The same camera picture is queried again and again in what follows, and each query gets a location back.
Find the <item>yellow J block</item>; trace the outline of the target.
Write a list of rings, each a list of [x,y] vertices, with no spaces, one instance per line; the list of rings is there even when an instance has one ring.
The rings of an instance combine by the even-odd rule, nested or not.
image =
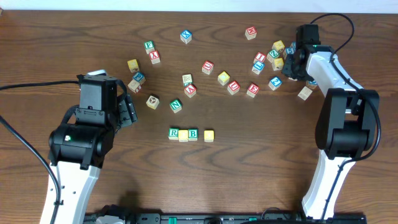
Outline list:
[[[204,130],[204,141],[213,142],[215,139],[215,132],[213,130]]]

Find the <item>yellow O block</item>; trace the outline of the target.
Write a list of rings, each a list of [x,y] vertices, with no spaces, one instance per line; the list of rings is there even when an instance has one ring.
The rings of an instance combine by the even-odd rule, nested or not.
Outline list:
[[[188,142],[188,130],[187,129],[179,129],[178,141],[179,142]]]

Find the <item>blue T block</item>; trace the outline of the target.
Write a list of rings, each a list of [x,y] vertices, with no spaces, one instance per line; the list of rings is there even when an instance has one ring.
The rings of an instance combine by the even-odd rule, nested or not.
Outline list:
[[[297,81],[298,81],[298,79],[296,79],[296,78],[291,78],[291,77],[288,77],[288,79],[289,79],[289,80],[292,80],[292,81],[295,81],[295,82],[297,82]]]

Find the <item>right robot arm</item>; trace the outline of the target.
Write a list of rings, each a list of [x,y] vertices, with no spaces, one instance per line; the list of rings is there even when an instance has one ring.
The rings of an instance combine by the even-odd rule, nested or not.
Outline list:
[[[364,89],[348,75],[336,51],[320,42],[316,24],[297,27],[295,52],[287,56],[282,73],[315,81],[325,97],[315,128],[318,164],[302,207],[307,218],[319,222],[332,219],[348,172],[378,147],[379,94]]]

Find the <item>green B block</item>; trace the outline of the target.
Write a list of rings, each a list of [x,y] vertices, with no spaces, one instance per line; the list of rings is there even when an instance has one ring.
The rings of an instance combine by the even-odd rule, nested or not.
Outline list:
[[[188,130],[188,140],[189,141],[197,141],[198,140],[198,130],[197,129],[189,129]]]

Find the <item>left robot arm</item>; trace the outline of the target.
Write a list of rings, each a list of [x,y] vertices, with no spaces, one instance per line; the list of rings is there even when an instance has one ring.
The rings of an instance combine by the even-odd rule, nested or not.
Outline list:
[[[83,223],[116,133],[137,121],[125,84],[105,70],[78,75],[80,102],[49,137],[50,169],[41,223]]]

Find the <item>green R block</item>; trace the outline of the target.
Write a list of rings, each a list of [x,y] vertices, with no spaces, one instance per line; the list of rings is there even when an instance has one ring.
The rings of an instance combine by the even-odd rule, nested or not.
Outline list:
[[[170,140],[178,140],[178,132],[179,132],[178,128],[170,128],[168,133],[168,138]]]

